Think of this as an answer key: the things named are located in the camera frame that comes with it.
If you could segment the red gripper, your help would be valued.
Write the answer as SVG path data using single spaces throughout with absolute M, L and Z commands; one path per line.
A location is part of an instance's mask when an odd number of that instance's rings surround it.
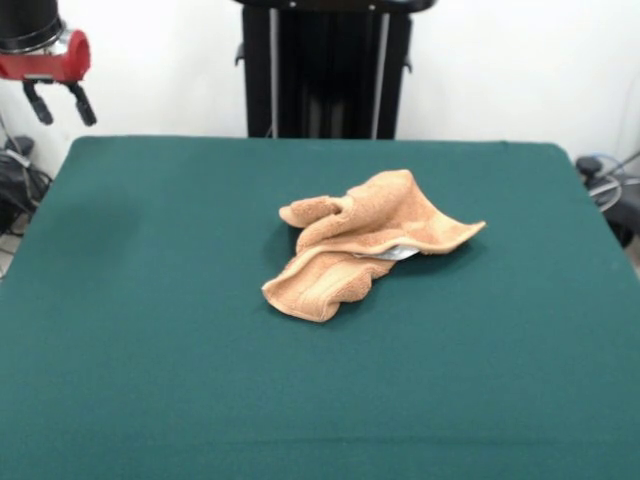
M 78 114 L 85 126 L 97 123 L 97 117 L 83 87 L 91 66 L 91 52 L 86 34 L 79 29 L 65 29 L 52 43 L 30 52 L 1 53 L 1 78 L 23 81 L 24 94 L 43 125 L 51 125 L 53 116 L 31 80 L 68 83 L 67 89 L 75 98 Z

